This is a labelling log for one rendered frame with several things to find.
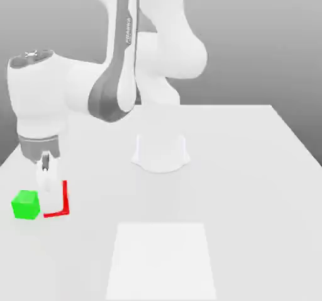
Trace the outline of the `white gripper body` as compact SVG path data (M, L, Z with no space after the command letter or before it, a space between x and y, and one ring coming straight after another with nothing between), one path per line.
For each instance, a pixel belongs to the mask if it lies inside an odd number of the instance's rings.
M52 155L42 155L36 164L38 196L43 213L55 213L63 209L59 160Z

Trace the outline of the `small red cube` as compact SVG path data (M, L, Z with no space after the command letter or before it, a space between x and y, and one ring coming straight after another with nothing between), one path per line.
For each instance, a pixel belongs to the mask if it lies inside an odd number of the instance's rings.
M62 196L63 196L63 208L57 212L44 213L43 214L44 218L60 217L60 216L68 215L70 213L68 187L67 187L66 180L62 181Z

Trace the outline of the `small green cube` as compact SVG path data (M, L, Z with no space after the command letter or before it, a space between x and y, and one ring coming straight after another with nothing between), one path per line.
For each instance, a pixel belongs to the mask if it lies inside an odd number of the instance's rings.
M35 220L40 213L38 192L20 190L12 199L11 206L16 219Z

